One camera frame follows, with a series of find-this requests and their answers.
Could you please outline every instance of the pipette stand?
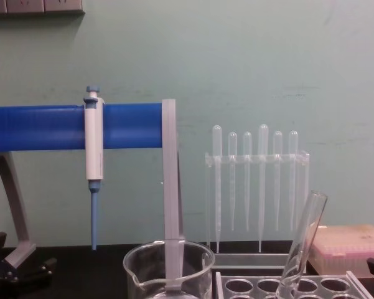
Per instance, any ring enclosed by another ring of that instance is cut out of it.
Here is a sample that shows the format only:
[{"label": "pipette stand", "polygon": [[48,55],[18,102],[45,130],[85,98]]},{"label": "pipette stand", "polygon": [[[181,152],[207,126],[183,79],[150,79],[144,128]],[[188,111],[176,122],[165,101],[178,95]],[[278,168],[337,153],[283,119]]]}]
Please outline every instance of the pipette stand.
[{"label": "pipette stand", "polygon": [[[6,258],[14,268],[35,250],[12,151],[84,150],[84,106],[0,107],[0,177],[11,208],[18,245]],[[175,100],[103,106],[104,148],[162,148],[164,238],[183,239]],[[4,245],[0,234],[0,245]],[[177,275],[182,249],[166,252],[167,274]]]},{"label": "pipette stand", "polygon": [[0,153],[0,177],[18,238],[16,249],[6,257],[6,260],[17,268],[35,250],[36,245],[30,240],[24,201],[11,152]]},{"label": "pipette stand", "polygon": [[[266,125],[261,125],[259,132],[260,130],[268,134],[268,127]],[[213,136],[215,136],[215,132],[218,135],[221,132],[221,128],[214,126]],[[228,151],[232,149],[232,153],[225,153],[224,150],[219,151],[216,149],[219,146],[227,148],[227,144],[221,142],[221,136],[217,136],[213,138],[213,143],[218,143],[217,145],[213,145],[213,154],[206,153],[205,155],[207,246],[212,246],[212,250],[216,252],[214,268],[271,269],[281,273],[280,270],[285,266],[288,258],[288,254],[286,253],[265,253],[265,249],[257,253],[254,248],[251,249],[250,253],[230,252],[229,250],[225,253],[221,251],[222,242],[293,239],[302,207],[306,202],[309,192],[310,157],[305,151],[298,150],[297,133],[295,131],[289,134],[288,153],[282,153],[282,133],[280,131],[273,133],[273,150],[270,149],[267,151],[268,137],[266,136],[265,138],[261,138],[261,140],[259,139],[258,153],[253,154],[252,152],[255,149],[253,148],[252,150],[251,144],[257,145],[257,143],[252,142],[251,134],[246,132],[243,135],[243,151],[241,150],[242,142],[239,142],[238,151],[240,154],[238,154],[235,144],[236,133],[230,132],[231,138],[228,139],[228,142],[232,142],[232,146],[228,145]],[[264,174],[264,176],[262,172],[263,164],[264,169],[265,165],[267,169],[267,174]],[[276,179],[275,170],[277,164],[281,168],[282,173],[282,175],[279,175],[278,168],[278,179]],[[221,167],[220,179],[219,176],[216,177],[215,175],[215,168],[218,169],[219,166]],[[219,194],[221,194],[221,204],[216,202],[216,199],[219,201]],[[274,211],[277,209],[274,207],[274,197],[278,197],[279,212]],[[259,198],[264,198],[266,207],[264,213],[265,221],[262,222],[261,232],[259,231],[260,224],[258,225],[257,222],[259,219],[257,211],[260,208]],[[250,202],[250,207],[248,206],[247,208],[248,211],[246,211],[246,199]],[[234,204],[235,216],[232,214],[230,203],[231,207]],[[213,246],[216,233],[218,235],[218,232],[215,232],[218,230],[218,224],[221,226],[220,250],[216,246]]]}]

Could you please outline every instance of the micropipette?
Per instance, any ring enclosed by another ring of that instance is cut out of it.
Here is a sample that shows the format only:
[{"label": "micropipette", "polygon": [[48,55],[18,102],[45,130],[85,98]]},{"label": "micropipette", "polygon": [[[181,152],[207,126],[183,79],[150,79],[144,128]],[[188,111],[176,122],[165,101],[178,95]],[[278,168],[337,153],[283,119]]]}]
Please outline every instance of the micropipette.
[{"label": "micropipette", "polygon": [[85,149],[86,149],[86,178],[91,193],[91,246],[96,250],[97,245],[97,199],[103,179],[103,104],[98,98],[100,89],[88,86],[89,97],[85,102]]},{"label": "micropipette", "polygon": [[222,155],[223,141],[221,126],[213,127],[213,158],[215,168],[215,221],[216,221],[216,245],[217,253],[220,246],[220,234],[222,231]]},{"label": "micropipette", "polygon": [[279,198],[281,192],[281,155],[282,155],[282,132],[274,133],[273,138],[274,163],[274,205],[275,205],[275,228],[278,231],[279,222]]},{"label": "micropipette", "polygon": [[268,127],[261,125],[259,128],[258,154],[260,155],[260,177],[259,177],[259,252],[261,252],[261,241],[264,231],[264,209],[266,198],[266,156],[268,154]]},{"label": "micropipette", "polygon": [[294,205],[296,203],[296,155],[299,146],[299,135],[296,131],[289,133],[289,155],[291,165],[289,170],[289,208],[291,216],[291,230],[293,230]]},{"label": "micropipette", "polygon": [[228,155],[230,157],[230,210],[231,230],[234,230],[235,218],[235,156],[237,155],[237,135],[235,132],[228,134]]},{"label": "micropipette", "polygon": [[246,230],[249,231],[249,203],[250,203],[250,156],[252,154],[251,133],[243,134],[243,155],[245,156],[245,216]]}]

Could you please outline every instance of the black countertop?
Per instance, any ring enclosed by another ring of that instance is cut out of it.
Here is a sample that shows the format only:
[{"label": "black countertop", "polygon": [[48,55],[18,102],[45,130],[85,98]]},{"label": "black countertop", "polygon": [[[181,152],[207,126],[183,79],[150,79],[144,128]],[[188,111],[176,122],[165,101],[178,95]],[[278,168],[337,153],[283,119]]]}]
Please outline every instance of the black countertop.
[{"label": "black countertop", "polygon": [[[278,246],[275,246],[277,250],[285,251],[287,244],[277,244]],[[127,298],[123,257],[133,247],[134,245],[106,245],[98,247],[95,252],[87,246],[38,248],[19,268],[19,275],[55,257],[58,264],[53,283],[47,290],[22,298]],[[252,275],[267,275],[267,273],[252,273]],[[374,278],[364,278],[360,281],[374,297]]]}]

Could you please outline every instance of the beaker rim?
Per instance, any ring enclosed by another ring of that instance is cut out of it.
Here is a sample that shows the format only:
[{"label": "beaker rim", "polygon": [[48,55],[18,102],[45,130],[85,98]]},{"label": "beaker rim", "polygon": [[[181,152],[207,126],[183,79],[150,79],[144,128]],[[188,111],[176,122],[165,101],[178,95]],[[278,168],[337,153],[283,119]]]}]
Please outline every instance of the beaker rim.
[{"label": "beaker rim", "polygon": [[[131,271],[126,266],[126,260],[128,259],[128,257],[130,257],[132,254],[135,254],[136,252],[138,252],[142,249],[145,249],[147,247],[157,246],[159,244],[165,244],[166,242],[178,242],[178,243],[183,243],[185,245],[192,245],[192,246],[195,246],[195,247],[199,247],[208,255],[208,257],[210,258],[210,263],[208,265],[205,265],[204,268],[201,271],[198,271],[198,272],[196,272],[194,274],[191,274],[191,275],[188,275],[188,276],[183,276],[183,277],[174,278],[174,279],[158,278],[158,279],[147,280],[146,282],[139,282],[139,280],[137,278],[137,275],[134,274],[134,272]],[[187,241],[187,240],[182,240],[182,239],[166,239],[166,240],[156,240],[156,241],[153,241],[153,242],[145,243],[145,244],[142,244],[142,245],[137,246],[136,248],[130,250],[124,256],[123,268],[133,278],[133,282],[136,285],[138,285],[139,287],[145,287],[145,286],[153,284],[153,283],[184,282],[186,280],[190,280],[192,278],[199,277],[199,276],[203,275],[205,272],[211,271],[214,263],[215,263],[215,254],[208,247],[206,247],[204,245],[199,244],[199,243],[195,243],[195,242],[191,242],[191,241]]]}]

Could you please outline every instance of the green wall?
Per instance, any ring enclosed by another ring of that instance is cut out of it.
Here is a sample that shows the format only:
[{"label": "green wall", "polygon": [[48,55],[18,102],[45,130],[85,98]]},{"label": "green wall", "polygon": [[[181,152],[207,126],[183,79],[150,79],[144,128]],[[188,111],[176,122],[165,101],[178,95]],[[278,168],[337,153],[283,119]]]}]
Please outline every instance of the green wall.
[{"label": "green wall", "polygon": [[[374,0],[84,5],[84,17],[0,19],[0,105],[82,104],[90,83],[107,103],[177,99],[189,239],[205,239],[203,157],[214,124],[254,140],[262,123],[270,134],[297,130],[311,188],[330,197],[323,223],[374,224]],[[89,244],[83,152],[15,160],[37,244]],[[110,150],[105,163],[100,243],[161,238],[161,151]],[[14,245],[1,186],[0,230]]]}]

